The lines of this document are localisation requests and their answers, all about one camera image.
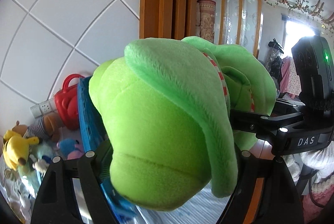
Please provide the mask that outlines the blue plastic storage crate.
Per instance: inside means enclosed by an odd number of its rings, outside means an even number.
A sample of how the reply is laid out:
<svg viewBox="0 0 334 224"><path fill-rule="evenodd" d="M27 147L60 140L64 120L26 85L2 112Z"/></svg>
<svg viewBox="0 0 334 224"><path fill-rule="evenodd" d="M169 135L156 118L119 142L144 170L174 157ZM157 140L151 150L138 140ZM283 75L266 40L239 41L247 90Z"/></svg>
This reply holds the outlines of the blue plastic storage crate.
<svg viewBox="0 0 334 224"><path fill-rule="evenodd" d="M94 164L99 193L102 194L115 223L136 223L136 207L122 198L110 181L109 165L112 157L112 147L108 140L101 115L96 110L89 95L89 80L81 78L78 83L78 114L82 144L85 152L95 152L99 163Z"/></svg>

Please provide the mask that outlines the yellow Pikachu plush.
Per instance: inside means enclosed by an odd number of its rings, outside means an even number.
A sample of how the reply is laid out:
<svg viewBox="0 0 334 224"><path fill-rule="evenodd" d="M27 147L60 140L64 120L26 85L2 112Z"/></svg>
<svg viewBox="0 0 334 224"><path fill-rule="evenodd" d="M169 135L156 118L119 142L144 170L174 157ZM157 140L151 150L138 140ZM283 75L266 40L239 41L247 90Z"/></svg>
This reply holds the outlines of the yellow Pikachu plush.
<svg viewBox="0 0 334 224"><path fill-rule="evenodd" d="M29 149L32 145L38 145L40 139L36 136L24 138L20 134L8 130L3 136L3 158L6 165L17 170L19 166L25 166L29 158Z"/></svg>

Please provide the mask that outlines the teal plush in plastic bag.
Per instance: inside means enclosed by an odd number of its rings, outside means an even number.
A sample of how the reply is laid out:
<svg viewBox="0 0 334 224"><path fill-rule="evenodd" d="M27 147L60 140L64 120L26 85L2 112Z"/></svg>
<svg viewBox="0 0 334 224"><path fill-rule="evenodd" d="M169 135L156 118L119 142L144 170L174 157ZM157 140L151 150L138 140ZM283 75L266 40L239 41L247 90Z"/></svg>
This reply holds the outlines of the teal plush in plastic bag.
<svg viewBox="0 0 334 224"><path fill-rule="evenodd" d="M52 158L56 155L52 146L46 142L31 146L30 154L34 155L37 159L44 159L48 164L51 163ZM30 158L28 158L25 166L18 167L18 173L28 192L33 198L36 198L45 175L40 174L32 167L32 160Z"/></svg>

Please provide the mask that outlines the small white duck toy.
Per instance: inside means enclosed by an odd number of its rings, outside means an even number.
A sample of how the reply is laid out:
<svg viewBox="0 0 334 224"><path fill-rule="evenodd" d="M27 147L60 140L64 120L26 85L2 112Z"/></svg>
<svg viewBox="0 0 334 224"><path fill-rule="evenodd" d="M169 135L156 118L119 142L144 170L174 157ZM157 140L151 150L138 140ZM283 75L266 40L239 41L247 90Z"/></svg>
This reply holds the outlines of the small white duck toy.
<svg viewBox="0 0 334 224"><path fill-rule="evenodd" d="M7 168L4 170L4 176L7 180L16 182L16 171Z"/></svg>

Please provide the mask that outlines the blue and pink small plush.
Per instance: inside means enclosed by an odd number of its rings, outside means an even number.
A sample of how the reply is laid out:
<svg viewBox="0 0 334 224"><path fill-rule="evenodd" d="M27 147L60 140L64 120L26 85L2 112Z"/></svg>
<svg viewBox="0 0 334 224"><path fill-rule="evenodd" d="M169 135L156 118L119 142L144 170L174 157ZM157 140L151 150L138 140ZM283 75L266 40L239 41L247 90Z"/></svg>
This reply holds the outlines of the blue and pink small plush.
<svg viewBox="0 0 334 224"><path fill-rule="evenodd" d="M78 159L84 155L82 144L76 139L64 139L57 143L57 149L67 160Z"/></svg>

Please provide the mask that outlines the white wall socket strip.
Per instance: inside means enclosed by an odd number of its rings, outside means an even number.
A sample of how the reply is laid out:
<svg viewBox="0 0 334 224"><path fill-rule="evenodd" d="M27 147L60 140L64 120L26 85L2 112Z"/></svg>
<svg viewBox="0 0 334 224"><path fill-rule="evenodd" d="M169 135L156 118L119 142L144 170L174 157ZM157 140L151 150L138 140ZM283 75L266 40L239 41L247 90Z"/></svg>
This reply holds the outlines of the white wall socket strip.
<svg viewBox="0 0 334 224"><path fill-rule="evenodd" d="M30 112L35 119L56 111L56 103L53 98L30 107Z"/></svg>

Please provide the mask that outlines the red plastic toy case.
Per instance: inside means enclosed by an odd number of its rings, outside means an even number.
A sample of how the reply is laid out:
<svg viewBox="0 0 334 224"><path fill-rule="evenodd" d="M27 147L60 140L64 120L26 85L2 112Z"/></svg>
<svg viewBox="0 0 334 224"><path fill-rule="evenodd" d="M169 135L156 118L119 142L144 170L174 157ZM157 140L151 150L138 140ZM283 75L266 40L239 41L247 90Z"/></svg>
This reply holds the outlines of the red plastic toy case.
<svg viewBox="0 0 334 224"><path fill-rule="evenodd" d="M80 74L68 75L62 88L54 95L56 110L64 126L69 130L75 131L79 128L78 114L78 84L70 85L73 79L82 79Z"/></svg>

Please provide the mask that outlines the white striped tablecloth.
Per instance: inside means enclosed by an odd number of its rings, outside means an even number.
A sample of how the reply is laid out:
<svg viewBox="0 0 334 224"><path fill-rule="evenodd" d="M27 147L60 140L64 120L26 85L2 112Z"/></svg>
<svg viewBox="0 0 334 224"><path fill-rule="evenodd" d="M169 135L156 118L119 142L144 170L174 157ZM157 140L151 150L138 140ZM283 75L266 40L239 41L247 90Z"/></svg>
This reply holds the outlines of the white striped tablecloth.
<svg viewBox="0 0 334 224"><path fill-rule="evenodd" d="M93 223L119 223L100 187L97 157L82 156L65 161L52 159L33 203L31 223L83 223L74 179L79 179L84 204ZM213 197L208 189L201 191L184 206L171 212L135 207L133 223L218 223L228 199Z"/></svg>

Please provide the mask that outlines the white seal plush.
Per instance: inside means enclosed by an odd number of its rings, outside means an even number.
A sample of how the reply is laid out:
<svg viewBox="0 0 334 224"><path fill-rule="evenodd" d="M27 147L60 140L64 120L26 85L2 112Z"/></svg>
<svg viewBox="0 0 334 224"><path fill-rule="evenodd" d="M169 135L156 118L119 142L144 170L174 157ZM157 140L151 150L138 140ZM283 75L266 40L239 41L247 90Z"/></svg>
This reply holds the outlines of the white seal plush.
<svg viewBox="0 0 334 224"><path fill-rule="evenodd" d="M37 159L34 155L30 154L29 158L32 160L32 167L40 174L45 175L49 164L44 159Z"/></svg>

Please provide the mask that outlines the rolled patterned carpet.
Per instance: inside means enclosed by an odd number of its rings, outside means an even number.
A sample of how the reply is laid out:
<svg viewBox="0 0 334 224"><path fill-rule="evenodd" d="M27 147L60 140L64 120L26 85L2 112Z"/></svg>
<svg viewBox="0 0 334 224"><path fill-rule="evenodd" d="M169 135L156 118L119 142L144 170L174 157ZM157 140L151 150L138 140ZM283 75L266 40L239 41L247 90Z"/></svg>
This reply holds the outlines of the rolled patterned carpet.
<svg viewBox="0 0 334 224"><path fill-rule="evenodd" d="M215 37L216 2L197 0L196 35L211 43Z"/></svg>

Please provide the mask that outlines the green frog plush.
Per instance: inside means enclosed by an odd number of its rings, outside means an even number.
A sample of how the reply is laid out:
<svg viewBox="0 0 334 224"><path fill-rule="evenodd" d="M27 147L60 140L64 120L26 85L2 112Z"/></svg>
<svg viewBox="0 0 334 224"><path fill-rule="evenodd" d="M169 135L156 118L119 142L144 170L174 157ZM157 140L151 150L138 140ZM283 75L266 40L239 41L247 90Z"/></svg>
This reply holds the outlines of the green frog plush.
<svg viewBox="0 0 334 224"><path fill-rule="evenodd" d="M112 186L133 204L168 211L207 185L218 198L233 193L235 149L256 137L233 130L230 112L270 115L276 87L240 45L146 38L96 68L89 96L113 148Z"/></svg>

